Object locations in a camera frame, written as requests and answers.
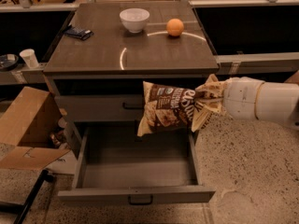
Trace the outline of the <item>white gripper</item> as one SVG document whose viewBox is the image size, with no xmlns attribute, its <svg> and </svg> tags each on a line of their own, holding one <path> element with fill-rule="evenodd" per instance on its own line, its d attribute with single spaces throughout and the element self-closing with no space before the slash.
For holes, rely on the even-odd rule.
<svg viewBox="0 0 299 224">
<path fill-rule="evenodd" d="M 224 108 L 234 119 L 256 120 L 256 99 L 263 84 L 263 80 L 249 77 L 233 77 L 226 82 L 219 81 L 215 74 L 209 75 L 195 89 L 196 97 L 202 99 L 194 103 L 192 131 L 205 128 L 213 114 L 225 113 Z"/>
</svg>

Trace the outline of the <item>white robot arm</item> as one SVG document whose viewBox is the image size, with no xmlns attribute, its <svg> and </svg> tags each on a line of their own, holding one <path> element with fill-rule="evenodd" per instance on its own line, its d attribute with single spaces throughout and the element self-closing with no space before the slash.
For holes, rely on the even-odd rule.
<svg viewBox="0 0 299 224">
<path fill-rule="evenodd" d="M 218 81 L 210 75 L 195 89 L 192 131 L 206 126 L 213 114 L 233 119 L 270 121 L 298 129 L 299 85 L 249 77 Z"/>
</svg>

